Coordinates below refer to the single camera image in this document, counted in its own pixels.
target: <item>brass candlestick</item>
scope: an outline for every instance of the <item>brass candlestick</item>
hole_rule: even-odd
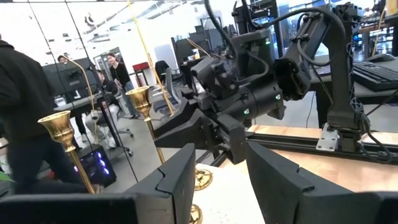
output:
[[[207,188],[213,181],[213,174],[205,169],[195,168],[195,190]]]
[[[90,194],[94,194],[94,188],[80,163],[79,157],[76,153],[76,147],[72,144],[73,135],[75,131],[70,124],[70,111],[62,111],[59,113],[51,114],[37,121],[43,124],[49,131],[51,138],[61,143],[65,152],[72,158],[73,163],[77,167],[82,181],[85,183],[86,188]]]
[[[191,218],[189,224],[201,224],[203,222],[203,214],[198,205],[192,204],[191,207]]]
[[[144,116],[144,121],[147,123],[150,135],[155,140],[154,126],[150,119],[149,111],[152,106],[149,101],[149,86],[142,86],[126,93],[134,103],[134,107]],[[164,159],[162,149],[156,147],[157,155],[159,156],[160,162],[163,164],[166,160]]]

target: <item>white pants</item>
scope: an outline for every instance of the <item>white pants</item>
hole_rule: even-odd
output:
[[[113,126],[113,129],[116,131],[116,123],[118,122],[118,113],[119,113],[119,107],[116,105],[109,105],[108,108],[105,108],[105,112],[110,120],[111,125]],[[86,121],[85,124],[87,128],[90,130],[91,134],[95,134],[95,125],[96,122],[103,117],[102,111],[92,111],[89,115],[86,116]],[[105,139],[106,135],[100,130],[99,127],[97,127],[97,136],[99,139]],[[112,138],[111,132],[108,131],[108,137],[112,140],[109,143],[109,146],[111,147],[116,147],[114,144],[114,139]]]

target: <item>desk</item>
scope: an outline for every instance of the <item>desk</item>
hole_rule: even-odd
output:
[[[320,129],[254,125],[249,131],[257,134],[279,134],[318,138]],[[386,144],[397,144],[398,134],[375,133]],[[354,161],[335,157],[314,156],[274,150],[304,169],[354,192],[398,190],[398,166]],[[197,164],[198,169],[213,173],[213,181],[204,190],[196,191],[193,203],[203,212],[203,224],[263,224],[261,210],[251,186],[246,161],[233,165],[229,160],[219,167]]]
[[[398,59],[395,59],[390,62],[378,62],[376,64],[398,71]],[[311,70],[310,74],[311,74],[310,91],[316,92],[318,125],[319,125],[319,128],[321,128],[323,126],[323,124],[325,124],[327,121],[328,110],[329,110],[329,107],[331,106],[331,104],[329,102],[329,98],[327,97],[325,91],[323,90],[323,88],[319,82],[318,77],[315,75],[315,73],[312,70]],[[332,96],[333,96],[333,91],[332,91],[332,87],[331,87],[331,76],[330,75],[323,76],[322,81],[325,83],[326,88],[329,90],[330,94],[332,94]],[[355,96],[364,105],[379,104],[387,96],[390,96],[394,92],[394,90],[375,92],[375,91],[372,91],[372,90],[366,88],[365,86],[362,86],[356,82],[354,83],[354,89],[355,89]],[[393,99],[389,103],[397,103],[397,102],[398,102],[398,96],[396,95],[395,97],[393,97]]]
[[[262,125],[254,125],[249,131],[257,134],[278,134],[305,138],[319,138],[321,135],[321,129]],[[398,144],[398,133],[374,133],[374,136],[384,144]],[[365,137],[363,141],[372,142],[368,137]],[[398,191],[398,166],[297,152],[278,150],[275,150],[275,152],[310,172],[355,192],[369,190]],[[234,166],[229,160],[226,160],[220,167],[232,167],[236,172],[248,175],[246,162]]]

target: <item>wooden desk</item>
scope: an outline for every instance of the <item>wooden desk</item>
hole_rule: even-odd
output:
[[[278,134],[306,138],[319,138],[321,135],[321,129],[279,126],[254,125],[249,131],[257,134]],[[398,144],[398,133],[374,133],[374,136],[384,144]],[[367,136],[363,138],[363,141],[372,142]],[[355,192],[398,191],[398,166],[297,152],[278,150],[275,150],[275,152],[310,172]],[[248,175],[246,161],[234,166],[227,160],[220,167],[234,169],[237,173]]]

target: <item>sneaker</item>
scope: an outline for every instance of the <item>sneaker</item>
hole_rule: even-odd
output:
[[[81,135],[81,141],[82,141],[82,142],[88,142],[88,137],[87,137],[86,134],[82,134],[82,135]]]
[[[117,145],[116,145],[116,141],[114,140],[113,137],[110,137],[110,138],[109,138],[109,147],[114,148],[114,147],[116,147],[116,146],[117,146]]]
[[[97,137],[98,137],[99,140],[106,139],[106,135],[102,131],[97,131]]]
[[[93,184],[93,188],[95,194],[102,194],[105,190],[105,187],[100,184]]]

